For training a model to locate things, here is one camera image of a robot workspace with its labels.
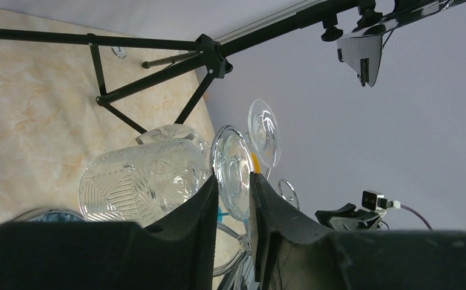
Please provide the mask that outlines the orange wine glass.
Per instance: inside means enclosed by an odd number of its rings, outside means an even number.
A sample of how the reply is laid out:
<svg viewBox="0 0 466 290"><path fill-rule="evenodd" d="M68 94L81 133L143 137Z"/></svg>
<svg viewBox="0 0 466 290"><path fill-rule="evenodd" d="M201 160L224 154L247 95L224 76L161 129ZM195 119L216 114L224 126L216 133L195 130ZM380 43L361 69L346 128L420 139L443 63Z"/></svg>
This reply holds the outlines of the orange wine glass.
<svg viewBox="0 0 466 290"><path fill-rule="evenodd" d="M253 160L254 171L255 171L256 173L262 173L261 165L260 165L259 159L258 159L257 155L256 155L254 152L251 153L251 158L252 158L252 160Z"/></svg>

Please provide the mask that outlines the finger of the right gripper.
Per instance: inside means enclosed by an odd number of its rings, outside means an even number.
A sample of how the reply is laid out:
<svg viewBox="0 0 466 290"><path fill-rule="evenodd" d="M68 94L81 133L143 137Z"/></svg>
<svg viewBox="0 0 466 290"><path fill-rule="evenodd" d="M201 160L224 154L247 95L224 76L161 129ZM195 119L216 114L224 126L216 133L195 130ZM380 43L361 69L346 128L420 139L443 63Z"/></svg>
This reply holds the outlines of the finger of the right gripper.
<svg viewBox="0 0 466 290"><path fill-rule="evenodd" d="M337 231L376 230L381 224L379 213L357 209L351 203L338 210L317 210L315 216L321 225Z"/></svg>

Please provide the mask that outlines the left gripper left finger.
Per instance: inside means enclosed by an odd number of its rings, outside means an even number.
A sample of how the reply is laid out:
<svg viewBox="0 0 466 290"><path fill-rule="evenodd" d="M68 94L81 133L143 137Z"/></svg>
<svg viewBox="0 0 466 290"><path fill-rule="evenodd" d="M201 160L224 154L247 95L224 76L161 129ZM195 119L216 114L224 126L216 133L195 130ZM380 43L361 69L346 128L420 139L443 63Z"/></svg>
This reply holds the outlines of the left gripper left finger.
<svg viewBox="0 0 466 290"><path fill-rule="evenodd" d="M218 183L151 225L6 222L0 289L210 289Z"/></svg>

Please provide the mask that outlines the blue wine glass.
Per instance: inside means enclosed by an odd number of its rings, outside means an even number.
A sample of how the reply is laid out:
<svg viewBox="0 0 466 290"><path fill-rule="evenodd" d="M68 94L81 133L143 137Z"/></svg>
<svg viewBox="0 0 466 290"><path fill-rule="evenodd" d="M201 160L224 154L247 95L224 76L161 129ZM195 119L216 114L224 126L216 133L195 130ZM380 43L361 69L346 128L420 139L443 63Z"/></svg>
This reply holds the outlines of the blue wine glass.
<svg viewBox="0 0 466 290"><path fill-rule="evenodd" d="M223 211L220 206L218 207L218 215L217 215L217 221L218 222L222 222L223 218L226 217L226 216L229 216L229 215L230 215L229 212Z"/></svg>

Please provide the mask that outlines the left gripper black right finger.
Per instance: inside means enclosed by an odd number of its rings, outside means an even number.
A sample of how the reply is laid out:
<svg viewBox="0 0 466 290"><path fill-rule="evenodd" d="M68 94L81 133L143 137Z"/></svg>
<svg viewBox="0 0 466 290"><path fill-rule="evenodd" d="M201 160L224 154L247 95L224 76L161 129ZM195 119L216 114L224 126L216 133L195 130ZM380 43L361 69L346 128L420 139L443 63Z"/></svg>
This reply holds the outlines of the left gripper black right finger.
<svg viewBox="0 0 466 290"><path fill-rule="evenodd" d="M260 289L466 289L466 231L338 231L250 175Z"/></svg>

